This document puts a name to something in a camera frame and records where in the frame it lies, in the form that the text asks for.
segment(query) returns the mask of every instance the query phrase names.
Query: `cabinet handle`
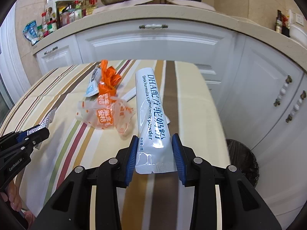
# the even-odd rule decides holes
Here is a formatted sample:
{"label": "cabinet handle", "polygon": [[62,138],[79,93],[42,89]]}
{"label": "cabinet handle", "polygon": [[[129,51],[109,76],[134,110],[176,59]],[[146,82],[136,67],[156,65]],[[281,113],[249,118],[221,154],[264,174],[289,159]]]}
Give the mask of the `cabinet handle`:
{"label": "cabinet handle", "polygon": [[300,95],[300,98],[297,100],[296,104],[293,106],[290,114],[286,118],[286,122],[289,123],[292,121],[295,113],[300,109],[300,105],[303,103],[303,100],[306,98],[306,91],[303,91],[302,94]]}
{"label": "cabinet handle", "polygon": [[54,48],[53,48],[52,50],[50,50],[50,51],[44,52],[44,55],[49,54],[49,53],[52,53],[52,52],[55,51],[55,50],[57,50],[57,47],[54,47]]}
{"label": "cabinet handle", "polygon": [[277,98],[275,99],[275,102],[273,103],[274,106],[280,105],[281,99],[286,94],[287,88],[288,88],[290,83],[292,83],[292,77],[290,75],[288,75],[286,80],[285,80],[284,85],[282,86],[282,88],[279,91]]}
{"label": "cabinet handle", "polygon": [[168,28],[168,25],[166,25],[166,24],[147,24],[147,25],[139,26],[139,29],[146,29],[146,28],[151,28],[151,29],[155,29],[155,28]]}

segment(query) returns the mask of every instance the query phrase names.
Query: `silver foil wrapper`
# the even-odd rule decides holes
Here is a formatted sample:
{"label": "silver foil wrapper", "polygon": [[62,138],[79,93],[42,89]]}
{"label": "silver foil wrapper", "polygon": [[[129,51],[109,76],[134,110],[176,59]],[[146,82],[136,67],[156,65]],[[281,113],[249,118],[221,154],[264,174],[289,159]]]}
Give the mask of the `silver foil wrapper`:
{"label": "silver foil wrapper", "polygon": [[[32,133],[34,133],[34,132],[36,132],[36,131],[44,128],[44,127],[46,127],[48,129],[49,124],[52,123],[52,121],[53,121],[54,115],[56,113],[56,109],[57,108],[54,108],[53,110],[51,110],[47,114],[47,116],[43,119],[43,121],[40,123],[39,126],[37,126],[36,128],[33,128],[33,129],[27,131],[27,135],[30,135],[30,134],[32,134]],[[34,147],[39,150],[40,146],[41,146],[41,143],[35,145]]]}

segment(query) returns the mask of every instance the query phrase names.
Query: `blue snack bag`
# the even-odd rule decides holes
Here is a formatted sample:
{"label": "blue snack bag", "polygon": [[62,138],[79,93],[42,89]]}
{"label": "blue snack bag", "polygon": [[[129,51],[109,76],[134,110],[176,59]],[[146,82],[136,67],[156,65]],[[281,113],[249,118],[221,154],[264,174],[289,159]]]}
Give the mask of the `blue snack bag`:
{"label": "blue snack bag", "polygon": [[31,42],[32,46],[34,46],[39,41],[35,20],[26,25],[25,29],[23,30],[23,34],[25,38]]}

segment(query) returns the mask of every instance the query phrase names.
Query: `trash can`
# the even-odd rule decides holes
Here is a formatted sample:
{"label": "trash can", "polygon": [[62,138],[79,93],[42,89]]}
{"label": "trash can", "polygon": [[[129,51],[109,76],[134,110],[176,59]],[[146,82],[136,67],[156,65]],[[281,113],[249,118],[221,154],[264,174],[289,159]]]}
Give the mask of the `trash can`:
{"label": "trash can", "polygon": [[236,166],[249,180],[249,182],[256,187],[259,179],[259,167],[256,157],[244,144],[239,141],[226,139],[230,162]]}

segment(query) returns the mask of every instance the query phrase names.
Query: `striped tablecloth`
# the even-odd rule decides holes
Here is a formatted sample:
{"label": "striped tablecloth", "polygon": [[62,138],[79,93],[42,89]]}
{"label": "striped tablecloth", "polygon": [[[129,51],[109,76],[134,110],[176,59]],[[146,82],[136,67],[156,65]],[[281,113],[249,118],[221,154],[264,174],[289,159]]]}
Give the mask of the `striped tablecloth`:
{"label": "striped tablecloth", "polygon": [[[136,115],[130,134],[121,137],[115,129],[94,129],[76,120],[77,102],[85,100],[90,75],[96,63],[63,67],[50,71],[34,84],[13,107],[0,134],[26,130],[37,125],[57,107],[50,137],[40,150],[34,149],[31,163],[16,178],[19,193],[27,207],[38,215],[74,167],[97,167],[128,147],[138,134]],[[179,133],[182,143],[196,156],[212,165],[230,164],[227,145],[210,92],[194,64],[156,61],[110,61],[122,80],[119,97],[135,86],[135,72],[152,67],[159,86],[171,136]],[[136,98],[129,101],[136,107]],[[95,188],[91,200],[91,229],[95,229]],[[176,172],[140,175],[135,173],[127,189],[118,189],[123,230],[189,229],[194,188],[181,185]]]}

